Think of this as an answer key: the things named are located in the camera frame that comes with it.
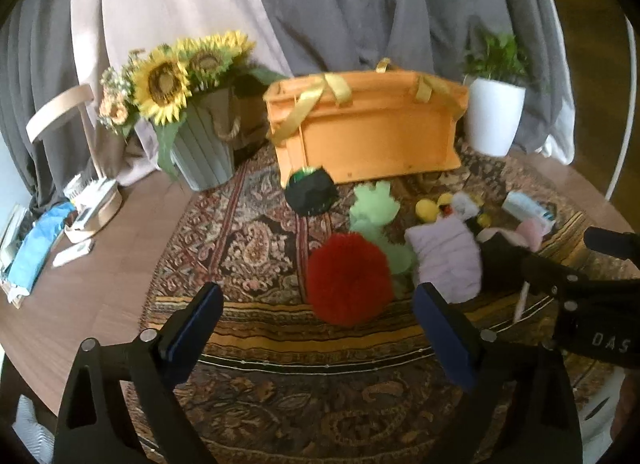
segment sunflower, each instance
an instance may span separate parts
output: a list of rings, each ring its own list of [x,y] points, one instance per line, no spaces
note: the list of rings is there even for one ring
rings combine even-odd
[[[245,57],[255,47],[255,42],[250,42],[249,37],[242,31],[228,31],[224,35],[210,35],[204,40],[219,48],[229,48],[235,58]]]
[[[232,51],[210,40],[183,40],[177,47],[188,58],[187,71],[191,81],[202,90],[218,86],[221,77],[233,64]]]
[[[157,48],[133,74],[135,103],[140,114],[156,125],[178,121],[191,96],[184,63],[171,49]]]

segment metal screw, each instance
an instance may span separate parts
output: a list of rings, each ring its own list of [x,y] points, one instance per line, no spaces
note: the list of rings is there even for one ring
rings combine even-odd
[[[542,342],[542,346],[547,350],[556,350],[558,344],[552,339],[545,339]]]
[[[156,329],[145,329],[140,333],[140,339],[145,343],[150,342],[151,340],[156,339],[158,335],[158,331]]]
[[[480,337],[488,343],[493,343],[498,339],[498,335],[494,331],[489,329],[481,330]]]
[[[89,352],[94,347],[95,347],[95,338],[87,338],[80,344],[80,348],[84,352]]]

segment potted plant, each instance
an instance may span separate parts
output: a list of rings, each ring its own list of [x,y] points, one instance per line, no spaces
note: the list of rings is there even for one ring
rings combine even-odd
[[[465,134],[486,155],[507,155],[520,124],[527,58],[514,35],[482,33],[484,51],[466,57],[469,107]]]
[[[140,118],[148,120],[158,136],[162,170],[175,177],[176,161],[193,189],[222,184],[233,173],[228,143],[239,130],[238,118],[228,115],[228,91],[222,91],[249,98],[284,78],[252,61],[254,45],[234,31],[161,44],[148,55],[131,51],[120,72],[109,67],[102,75],[98,118],[125,138]],[[189,160],[206,166],[191,167]]]

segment red fluffy ball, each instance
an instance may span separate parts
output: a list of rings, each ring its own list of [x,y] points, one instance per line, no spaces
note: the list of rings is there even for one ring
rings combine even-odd
[[[386,256],[357,233],[331,235],[309,258],[306,296],[327,323],[367,322],[394,299]]]

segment patterned carpet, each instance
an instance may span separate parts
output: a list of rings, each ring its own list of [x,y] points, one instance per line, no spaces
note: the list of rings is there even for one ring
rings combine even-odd
[[[459,144],[463,167],[391,180],[402,203],[390,236],[416,224],[418,199],[464,189],[486,201],[494,225],[514,227],[500,205],[520,189],[556,211],[543,253],[594,279],[622,278],[623,265],[586,250],[589,219],[523,162],[478,155]],[[225,311],[188,383],[175,394],[220,463],[418,463],[452,419],[461,391],[444,373],[411,310],[410,279],[367,325],[342,329],[315,318],[305,300],[310,252],[346,231],[353,185],[331,212],[300,218],[287,206],[273,149],[265,147],[225,186],[194,196],[158,262],[142,327],[159,328],[205,281],[218,282]],[[483,291],[462,310],[504,339],[535,344],[552,331],[555,303],[530,297],[526,320],[510,326],[517,291]],[[566,358],[578,405],[612,368]],[[153,436],[130,391],[134,425],[158,462]],[[496,410],[493,435],[506,406]],[[492,437],[484,443],[487,452]]]

